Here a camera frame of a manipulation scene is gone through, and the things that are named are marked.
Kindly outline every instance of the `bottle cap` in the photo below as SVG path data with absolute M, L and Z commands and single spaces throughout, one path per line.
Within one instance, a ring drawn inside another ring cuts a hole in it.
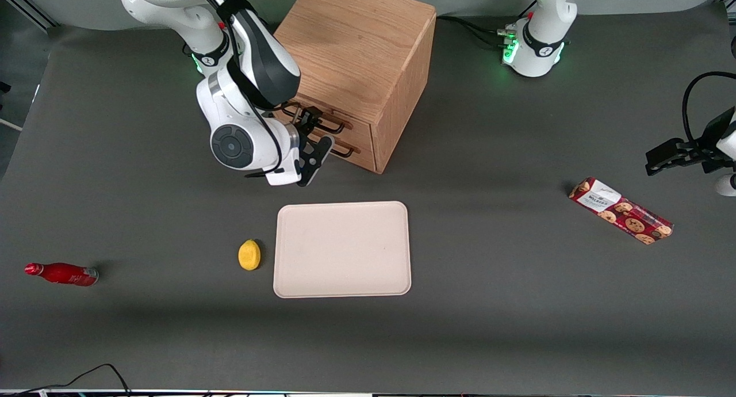
M 42 264 L 27 264 L 26 269 L 24 269 L 27 274 L 40 274 L 40 272 L 44 271 L 44 265 Z

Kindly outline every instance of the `table surface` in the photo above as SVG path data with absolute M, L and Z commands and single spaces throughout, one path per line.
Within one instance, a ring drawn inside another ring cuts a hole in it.
M 440 22 L 384 175 L 331 158 L 310 187 L 274 188 L 212 157 L 173 32 L 55 33 L 0 188 L 0 384 L 112 362 L 140 389 L 732 395 L 736 205 L 697 166 L 644 170 L 683 136 L 688 82 L 736 69 L 725 10 L 585 16 L 569 37 L 549 75 L 523 79 Z M 694 130 L 734 93 L 697 87 Z M 588 176 L 672 237 L 643 245 L 570 202 Z M 276 297 L 282 206 L 376 200 L 408 207 L 408 294 Z M 263 245 L 255 272 L 237 265 L 246 239 Z M 102 279 L 48 284 L 29 261 Z

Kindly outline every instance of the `green led light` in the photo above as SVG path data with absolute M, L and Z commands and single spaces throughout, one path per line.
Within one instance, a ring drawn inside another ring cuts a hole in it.
M 200 63 L 197 61 L 197 58 L 194 57 L 194 54 L 191 55 L 191 58 L 194 61 L 194 64 L 197 65 L 197 71 L 200 72 L 200 74 L 204 75 L 205 73 L 202 72 L 202 67 L 200 67 Z
M 506 62 L 507 64 L 511 64 L 511 62 L 513 62 L 513 57 L 516 56 L 516 51 L 518 50 L 518 48 L 518 40 L 512 41 L 512 44 L 507 46 L 507 51 L 504 52 L 504 62 Z
M 554 58 L 554 62 L 559 62 L 559 57 L 562 56 L 562 49 L 565 47 L 565 42 L 563 41 L 562 44 L 559 46 L 559 52 L 557 52 L 557 57 Z

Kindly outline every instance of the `red bottle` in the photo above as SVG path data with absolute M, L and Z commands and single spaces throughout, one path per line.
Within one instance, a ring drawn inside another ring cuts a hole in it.
M 38 275 L 53 284 L 89 287 L 97 282 L 99 273 L 95 268 L 82 268 L 73 264 L 27 264 L 26 273 Z

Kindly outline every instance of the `lemon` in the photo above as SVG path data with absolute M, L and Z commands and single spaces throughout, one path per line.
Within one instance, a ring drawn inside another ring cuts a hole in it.
M 241 268 L 255 270 L 260 264 L 260 247 L 255 240 L 247 240 L 237 251 L 237 261 Z

